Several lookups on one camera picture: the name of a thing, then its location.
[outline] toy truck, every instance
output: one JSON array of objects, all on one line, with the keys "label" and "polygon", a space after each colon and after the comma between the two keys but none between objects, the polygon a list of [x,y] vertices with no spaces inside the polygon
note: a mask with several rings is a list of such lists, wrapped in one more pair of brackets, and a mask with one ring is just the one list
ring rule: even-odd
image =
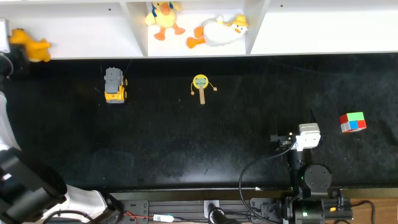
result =
[{"label": "toy truck", "polygon": [[127,79],[122,70],[107,68],[105,71],[105,99],[107,103],[124,103],[127,99]]}]

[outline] colorful puzzle cube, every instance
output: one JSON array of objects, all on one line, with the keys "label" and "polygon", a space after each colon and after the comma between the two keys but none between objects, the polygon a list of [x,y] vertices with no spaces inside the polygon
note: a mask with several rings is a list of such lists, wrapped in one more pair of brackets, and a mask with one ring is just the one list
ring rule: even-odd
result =
[{"label": "colorful puzzle cube", "polygon": [[340,117],[340,125],[343,133],[360,131],[366,128],[366,122],[362,112],[344,114]]}]

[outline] wooden floor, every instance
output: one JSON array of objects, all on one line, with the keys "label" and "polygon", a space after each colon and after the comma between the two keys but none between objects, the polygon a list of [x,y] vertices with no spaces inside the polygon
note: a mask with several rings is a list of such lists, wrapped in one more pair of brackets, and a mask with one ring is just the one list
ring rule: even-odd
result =
[{"label": "wooden floor", "polygon": [[[369,198],[369,199],[351,199],[352,204],[363,200],[370,200],[376,207],[375,224],[398,223],[398,198]],[[365,203],[353,208],[354,220],[347,220],[351,224],[371,224],[372,207]]]}]

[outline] wooden handle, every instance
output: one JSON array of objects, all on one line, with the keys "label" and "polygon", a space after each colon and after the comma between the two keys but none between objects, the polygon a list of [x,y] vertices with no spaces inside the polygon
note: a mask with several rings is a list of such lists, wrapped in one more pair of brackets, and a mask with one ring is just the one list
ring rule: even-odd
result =
[{"label": "wooden handle", "polygon": [[203,87],[199,87],[199,97],[200,97],[200,104],[204,105],[205,102],[205,89],[203,89]]}]

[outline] black tabletop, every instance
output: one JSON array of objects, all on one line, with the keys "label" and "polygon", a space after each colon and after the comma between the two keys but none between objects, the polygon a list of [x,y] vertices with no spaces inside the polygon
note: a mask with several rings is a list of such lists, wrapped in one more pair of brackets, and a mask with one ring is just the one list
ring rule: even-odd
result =
[{"label": "black tabletop", "polygon": [[[104,71],[128,78],[128,103],[104,99]],[[335,187],[398,185],[398,55],[71,60],[32,64],[6,83],[22,150],[65,182],[112,190],[237,187],[250,161],[273,155],[269,135],[312,119],[313,161]],[[217,87],[190,94],[197,74]],[[342,134],[339,116],[368,128]],[[284,157],[250,168],[244,187],[289,187]]]}]

